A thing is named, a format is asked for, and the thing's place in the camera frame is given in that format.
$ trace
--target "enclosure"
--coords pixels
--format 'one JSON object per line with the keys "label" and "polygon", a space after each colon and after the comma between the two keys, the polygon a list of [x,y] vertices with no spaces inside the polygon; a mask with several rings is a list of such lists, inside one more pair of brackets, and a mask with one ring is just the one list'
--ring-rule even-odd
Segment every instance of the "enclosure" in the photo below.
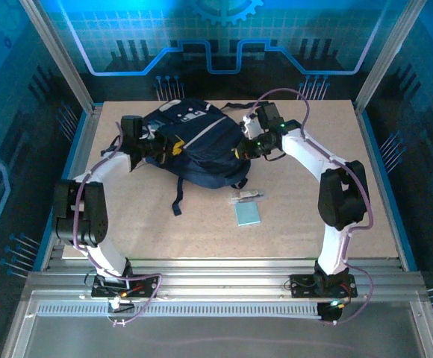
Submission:
{"label": "enclosure", "polygon": [[[349,262],[374,284],[353,272],[344,317],[369,295],[367,308],[326,327],[284,287],[311,273],[324,235],[319,185],[294,158],[252,160],[246,188],[266,198],[245,227],[231,188],[185,183],[174,216],[175,175],[144,164],[106,194],[108,236],[162,287],[143,317],[112,327],[86,286],[92,265],[52,232],[55,184],[99,160],[122,116],[275,88],[308,98],[308,133],[364,164],[375,224]],[[287,121],[305,115],[299,95],[267,100]],[[0,355],[295,351],[433,357],[433,0],[0,1]]]}

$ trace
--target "glass panel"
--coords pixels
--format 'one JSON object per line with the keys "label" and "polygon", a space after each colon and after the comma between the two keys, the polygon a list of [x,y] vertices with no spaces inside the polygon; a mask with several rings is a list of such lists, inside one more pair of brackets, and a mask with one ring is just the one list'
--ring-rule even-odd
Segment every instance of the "glass panel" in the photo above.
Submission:
{"label": "glass panel", "polygon": [[0,1],[0,350],[80,113],[19,2]]}
{"label": "glass panel", "polygon": [[[183,95],[174,76],[186,95],[205,93],[206,99],[254,98],[276,87],[301,88],[313,99],[355,99],[405,5],[393,0],[42,3],[95,101]],[[160,88],[157,76],[170,91]]]}
{"label": "glass panel", "polygon": [[[433,271],[433,1],[428,1],[367,107],[419,269]],[[396,148],[392,154],[387,148]]]}

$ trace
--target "backpack strap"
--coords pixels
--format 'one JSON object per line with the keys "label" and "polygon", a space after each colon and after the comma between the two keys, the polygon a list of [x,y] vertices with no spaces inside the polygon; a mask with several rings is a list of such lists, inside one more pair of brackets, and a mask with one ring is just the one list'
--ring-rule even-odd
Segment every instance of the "backpack strap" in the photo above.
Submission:
{"label": "backpack strap", "polygon": [[[249,103],[246,103],[246,104],[228,102],[223,107],[221,107],[220,110],[223,110],[225,108],[231,108],[231,109],[234,109],[234,110],[248,110],[251,107],[253,107],[253,104],[255,104],[255,102],[249,102]],[[258,103],[258,106],[260,107],[260,106],[264,106],[266,104],[269,104],[269,102],[268,101],[260,101]]]}
{"label": "backpack strap", "polygon": [[182,177],[178,177],[177,181],[177,198],[172,204],[173,215],[179,216],[181,215],[181,210],[178,204],[180,204],[181,199],[184,198],[184,179]]}
{"label": "backpack strap", "polygon": [[244,178],[241,182],[238,184],[232,184],[231,187],[233,189],[243,189],[243,187],[248,183],[248,179]]}

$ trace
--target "backpack logo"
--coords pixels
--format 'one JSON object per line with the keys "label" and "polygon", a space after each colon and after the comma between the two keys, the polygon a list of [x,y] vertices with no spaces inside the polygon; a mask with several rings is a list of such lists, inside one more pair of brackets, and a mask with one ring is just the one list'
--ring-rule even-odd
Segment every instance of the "backpack logo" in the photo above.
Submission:
{"label": "backpack logo", "polygon": [[184,118],[181,119],[182,122],[188,122],[191,121],[192,119],[201,117],[201,116],[205,116],[207,113],[206,112],[202,112],[201,110],[196,110],[194,113],[188,113],[184,116]]}

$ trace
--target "wooden tabletop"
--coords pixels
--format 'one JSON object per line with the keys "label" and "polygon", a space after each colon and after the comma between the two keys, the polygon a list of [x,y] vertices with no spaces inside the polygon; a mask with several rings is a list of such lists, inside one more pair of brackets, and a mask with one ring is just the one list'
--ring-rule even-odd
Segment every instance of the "wooden tabletop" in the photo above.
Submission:
{"label": "wooden tabletop", "polygon": [[[274,102],[286,120],[301,121],[305,115],[301,101]],[[226,101],[211,103],[222,107]],[[158,101],[105,102],[87,168],[97,163],[100,151],[118,134],[115,122],[124,115],[145,116],[160,105]],[[397,257],[351,101],[310,101],[310,106],[309,134],[336,155],[361,161],[366,169],[375,224],[372,230],[355,233],[349,256]],[[227,114],[240,121],[246,111],[230,110]],[[260,224],[238,227],[234,207],[228,202],[232,188],[205,189],[185,182],[180,204],[183,214],[175,217],[171,206],[177,177],[144,165],[123,177],[119,187],[106,191],[108,237],[131,259],[318,257],[324,224],[317,210],[319,184],[315,178],[286,156],[273,163],[253,160],[248,179],[245,189],[263,189],[267,199],[258,203]],[[66,246],[63,256],[79,257],[79,253]]]}

